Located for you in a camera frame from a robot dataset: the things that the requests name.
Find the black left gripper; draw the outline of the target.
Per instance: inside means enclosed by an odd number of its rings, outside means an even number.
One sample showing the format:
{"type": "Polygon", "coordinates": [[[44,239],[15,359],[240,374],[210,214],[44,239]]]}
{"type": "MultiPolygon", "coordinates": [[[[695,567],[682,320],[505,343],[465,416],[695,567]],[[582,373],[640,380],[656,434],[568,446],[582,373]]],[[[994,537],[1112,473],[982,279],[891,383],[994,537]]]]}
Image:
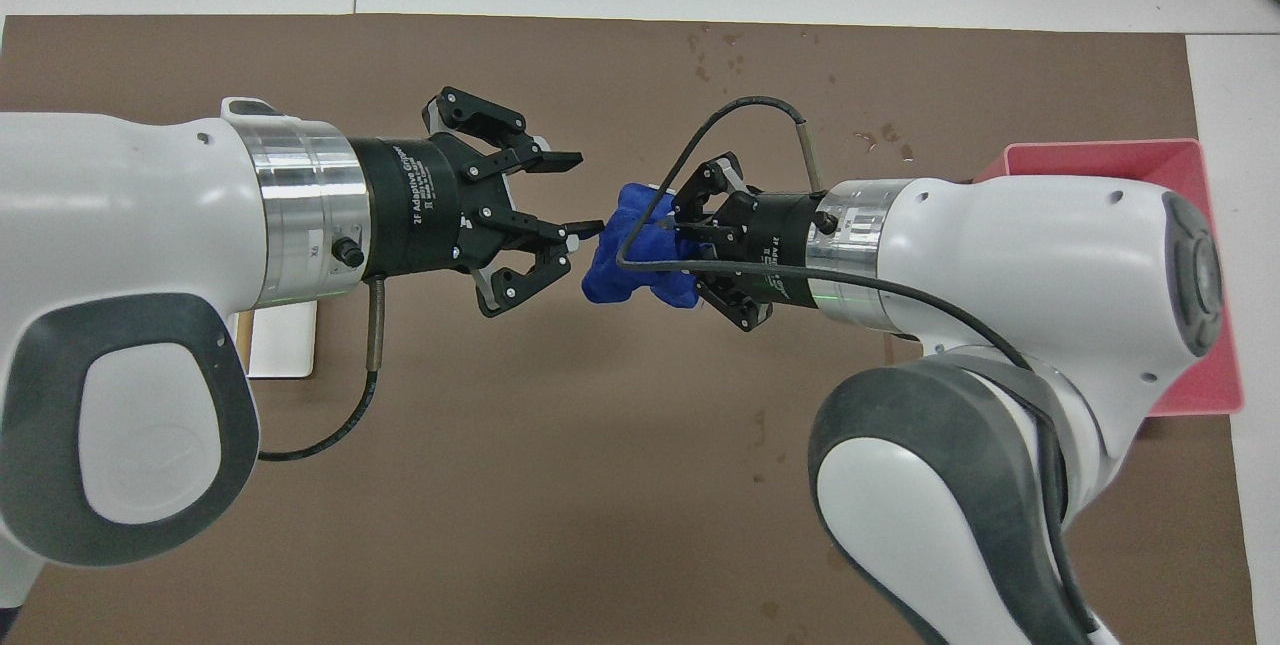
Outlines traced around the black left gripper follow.
{"type": "Polygon", "coordinates": [[[511,209],[500,175],[563,174],[582,163],[582,154],[529,134],[515,109],[447,86],[425,104],[422,122],[425,139],[351,139],[372,221],[366,280],[472,271],[480,311],[497,317],[566,276],[581,241],[605,229],[602,220],[552,224],[511,209]],[[483,139],[495,154],[483,156],[456,134],[483,139]],[[530,253],[532,266],[495,267],[503,250],[530,253]]]}

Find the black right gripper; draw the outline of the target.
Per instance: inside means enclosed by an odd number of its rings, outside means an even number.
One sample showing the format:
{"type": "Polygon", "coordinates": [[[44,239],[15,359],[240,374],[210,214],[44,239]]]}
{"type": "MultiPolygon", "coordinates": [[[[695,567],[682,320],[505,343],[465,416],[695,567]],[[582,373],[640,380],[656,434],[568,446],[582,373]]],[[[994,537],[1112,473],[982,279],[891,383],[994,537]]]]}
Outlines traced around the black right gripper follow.
{"type": "MultiPolygon", "coordinates": [[[[676,224],[707,221],[710,218],[707,212],[709,200],[728,195],[724,221],[745,229],[731,243],[696,244],[692,259],[804,267],[813,216],[826,197],[824,191],[759,191],[751,195],[745,189],[736,154],[721,154],[700,163],[690,179],[676,191],[672,202],[676,224]]],[[[773,303],[815,305],[809,282],[799,276],[699,271],[695,273],[695,293],[742,331],[751,331],[765,322],[774,311],[773,303]]]]}

